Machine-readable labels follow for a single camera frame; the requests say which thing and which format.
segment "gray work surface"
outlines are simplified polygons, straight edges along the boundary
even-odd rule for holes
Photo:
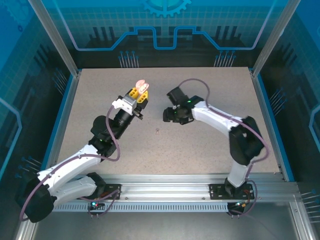
[[[265,225],[277,238],[268,232]],[[37,224],[34,240],[296,240],[290,208],[259,203],[250,216],[227,213],[52,212]]]
[[[121,158],[104,161],[91,171],[100,174],[209,174],[228,173],[233,159],[229,140],[211,126],[194,121],[186,125],[163,122],[163,111],[172,104],[166,94],[188,78],[204,80],[211,89],[209,103],[238,116],[253,117],[271,154],[253,167],[253,172],[278,172],[267,128],[247,67],[116,68],[83,69],[67,123],[58,162],[81,149],[93,137],[90,129],[99,115],[106,115],[112,102],[145,79],[149,103],[118,141]],[[189,97],[205,97],[200,82],[186,82]]]

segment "purple cable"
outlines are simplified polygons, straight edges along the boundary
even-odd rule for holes
[[[45,182],[46,180],[48,180],[49,178],[51,178],[51,175],[55,174],[55,172],[58,171],[60,168],[62,168],[64,165],[66,165],[66,164],[68,164],[68,163],[70,163],[70,162],[72,162],[72,161],[74,161],[74,160],[81,159],[82,157],[84,157],[84,158],[85,158],[85,157],[100,158],[100,159],[109,160],[109,161],[112,161],[112,162],[116,162],[116,161],[119,160],[119,158],[120,158],[120,153],[121,153],[121,152],[120,152],[120,147],[119,147],[119,144],[118,144],[118,142],[117,142],[117,139],[116,139],[114,133],[112,132],[111,127],[110,127],[110,124],[109,124],[109,116],[110,116],[110,113],[111,113],[111,111],[112,111],[113,109],[114,109],[114,107],[111,106],[110,109],[109,109],[109,111],[107,112],[107,114],[106,114],[106,119],[105,119],[105,125],[106,125],[106,128],[108,129],[109,134],[110,134],[110,136],[111,136],[111,138],[112,138],[112,140],[113,140],[113,142],[114,142],[114,144],[115,144],[115,146],[116,146],[117,153],[118,153],[118,154],[117,154],[117,157],[116,157],[115,159],[113,159],[113,158],[109,158],[109,157],[106,157],[106,156],[95,155],[95,154],[82,154],[82,155],[74,156],[74,157],[68,159],[67,161],[61,163],[61,164],[58,165],[55,169],[53,169],[50,173],[48,173],[48,175],[46,175],[46,176],[44,177],[44,179],[42,179],[42,180],[38,183],[38,185],[35,186],[35,188],[30,192],[29,196],[26,198],[26,200],[25,200],[25,202],[24,202],[24,204],[23,204],[23,206],[22,206],[22,209],[21,209],[21,212],[20,212],[20,215],[19,215],[20,221],[24,222],[24,221],[27,221],[27,220],[29,219],[29,218],[27,218],[27,217],[24,218],[24,214],[25,214],[27,205],[29,204],[31,198],[34,196],[34,194],[36,193],[36,191],[41,187],[42,184],[44,184],[44,182]],[[99,200],[100,200],[100,201],[101,201],[101,200],[104,200],[104,199],[109,198],[109,197],[110,197],[110,196],[103,197],[103,198],[101,198],[101,199],[98,199],[98,201],[99,201]]]
[[[247,173],[246,173],[246,175],[245,175],[245,178],[247,178],[247,177],[249,176],[251,170],[252,170],[253,164],[254,164],[254,163],[257,163],[257,162],[260,162],[260,161],[263,161],[263,160],[265,160],[265,159],[269,156],[270,150],[269,150],[269,147],[268,147],[266,141],[265,141],[255,130],[253,130],[253,129],[252,129],[251,127],[249,127],[248,125],[244,124],[242,121],[239,121],[239,120],[233,118],[232,116],[225,115],[225,114],[223,114],[223,113],[221,113],[221,112],[219,112],[219,111],[216,111],[216,110],[212,109],[212,108],[209,106],[209,104],[208,104],[208,100],[209,100],[209,96],[210,96],[210,88],[209,88],[208,84],[207,84],[205,81],[203,81],[203,80],[201,80],[201,79],[198,79],[198,78],[189,78],[189,79],[186,79],[186,80],[182,81],[182,82],[178,85],[178,87],[180,87],[182,84],[184,84],[185,82],[188,82],[188,81],[197,81],[197,82],[203,83],[203,84],[205,85],[205,87],[206,87],[206,89],[207,89],[207,95],[206,95],[206,97],[205,97],[205,105],[206,105],[206,107],[207,107],[211,112],[213,112],[213,113],[215,113],[215,114],[217,114],[217,115],[219,115],[219,116],[221,116],[221,117],[223,117],[223,118],[226,118],[226,119],[229,119],[229,120],[231,120],[231,121],[234,121],[235,123],[237,123],[237,124],[243,126],[244,128],[248,129],[248,130],[249,130],[251,133],[253,133],[253,134],[262,142],[262,144],[264,145],[265,150],[266,150],[266,151],[265,151],[265,155],[264,155],[262,158],[260,158],[260,159],[252,160],[252,161],[250,162],[249,169],[248,169],[248,171],[247,171]]]

